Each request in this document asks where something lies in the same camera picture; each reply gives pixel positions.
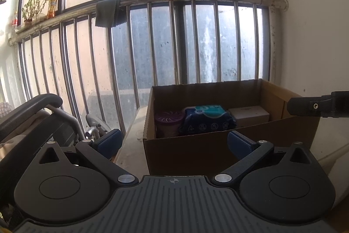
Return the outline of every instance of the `ribbed black surface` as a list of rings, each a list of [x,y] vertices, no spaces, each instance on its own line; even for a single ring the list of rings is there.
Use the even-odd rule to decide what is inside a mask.
[[[232,190],[211,186],[204,177],[153,176],[118,189],[102,211],[81,223],[43,227],[26,222],[17,232],[335,233],[323,221],[287,227],[261,220],[239,203]]]

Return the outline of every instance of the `metal screw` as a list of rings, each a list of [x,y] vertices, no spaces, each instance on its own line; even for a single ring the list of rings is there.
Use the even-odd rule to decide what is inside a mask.
[[[130,174],[124,174],[118,177],[118,181],[124,184],[132,183],[134,180],[135,180],[135,177]]]
[[[227,183],[231,181],[231,176],[228,174],[218,174],[215,176],[215,180],[220,183]]]

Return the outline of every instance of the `blue package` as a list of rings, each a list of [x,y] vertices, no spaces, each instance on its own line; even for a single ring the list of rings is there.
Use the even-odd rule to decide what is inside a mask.
[[[181,135],[226,131],[236,128],[236,121],[220,105],[195,106],[184,109],[185,119],[179,128]]]

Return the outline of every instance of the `plastic bottle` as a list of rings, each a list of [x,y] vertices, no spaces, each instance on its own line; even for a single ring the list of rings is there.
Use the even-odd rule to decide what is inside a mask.
[[[18,25],[18,18],[17,18],[17,12],[16,12],[15,17],[12,19],[12,32],[11,32],[12,37],[16,35],[17,25]]]
[[[57,5],[57,0],[48,0],[47,19],[55,16],[56,5]]]

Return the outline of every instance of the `white wall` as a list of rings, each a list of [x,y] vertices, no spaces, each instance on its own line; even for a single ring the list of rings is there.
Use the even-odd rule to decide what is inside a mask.
[[[281,13],[283,87],[302,96],[349,90],[348,0],[288,0]],[[349,143],[349,119],[322,118],[312,152],[320,159]],[[349,155],[330,173],[337,198],[349,183]]]
[[[4,100],[12,107],[18,107],[24,103],[17,52],[15,47],[8,45],[11,22],[17,5],[17,0],[6,0],[6,3],[0,5],[0,81]]]

